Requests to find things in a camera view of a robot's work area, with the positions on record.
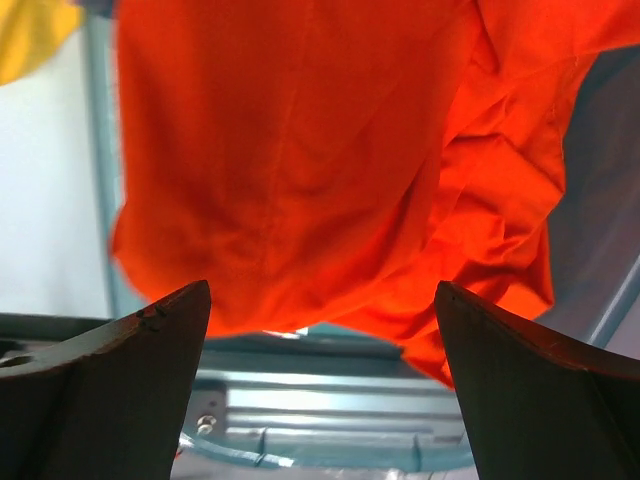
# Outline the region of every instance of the crumpled red cloth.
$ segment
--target crumpled red cloth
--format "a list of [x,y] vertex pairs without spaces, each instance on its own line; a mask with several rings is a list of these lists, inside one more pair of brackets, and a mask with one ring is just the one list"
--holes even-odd
[[207,279],[210,336],[333,322],[451,377],[453,280],[535,318],[546,218],[598,52],[637,0],[123,1],[126,205],[113,254],[156,300]]

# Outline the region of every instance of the red garment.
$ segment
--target red garment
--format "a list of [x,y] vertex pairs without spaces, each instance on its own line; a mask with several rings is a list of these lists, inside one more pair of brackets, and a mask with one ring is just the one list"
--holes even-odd
[[534,318],[562,138],[637,0],[122,1],[127,203],[150,300],[206,278],[209,335],[333,322],[450,385],[441,279]]

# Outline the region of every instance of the yellow cloth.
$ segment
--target yellow cloth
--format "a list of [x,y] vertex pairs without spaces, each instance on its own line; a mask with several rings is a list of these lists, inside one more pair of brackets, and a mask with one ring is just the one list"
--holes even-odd
[[66,0],[0,0],[0,85],[42,65],[83,19]]

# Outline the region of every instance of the orange fabric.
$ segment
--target orange fabric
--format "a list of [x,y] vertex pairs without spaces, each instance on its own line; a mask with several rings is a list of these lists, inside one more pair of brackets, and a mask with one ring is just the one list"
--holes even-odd
[[150,300],[206,278],[209,335],[334,322],[451,385],[433,296],[553,301],[546,217],[597,52],[637,0],[122,0],[126,205]]

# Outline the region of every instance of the bolt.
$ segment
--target bolt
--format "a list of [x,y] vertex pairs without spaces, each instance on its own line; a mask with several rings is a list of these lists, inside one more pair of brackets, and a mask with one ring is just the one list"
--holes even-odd
[[213,426],[218,420],[213,415],[203,415],[198,419],[198,435],[201,437],[213,432]]

